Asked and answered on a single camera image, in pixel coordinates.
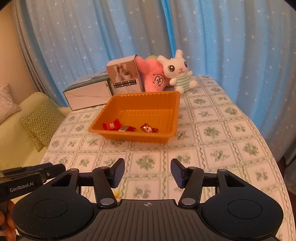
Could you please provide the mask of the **person's left hand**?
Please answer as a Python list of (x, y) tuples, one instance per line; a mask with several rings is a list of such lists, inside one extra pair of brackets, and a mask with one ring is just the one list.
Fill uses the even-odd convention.
[(14, 202), (9, 200), (7, 206), (6, 214), (1, 211), (1, 225), (6, 223), (6, 228), (1, 231), (1, 235), (7, 241), (16, 241), (16, 227), (13, 223), (11, 212), (15, 206)]

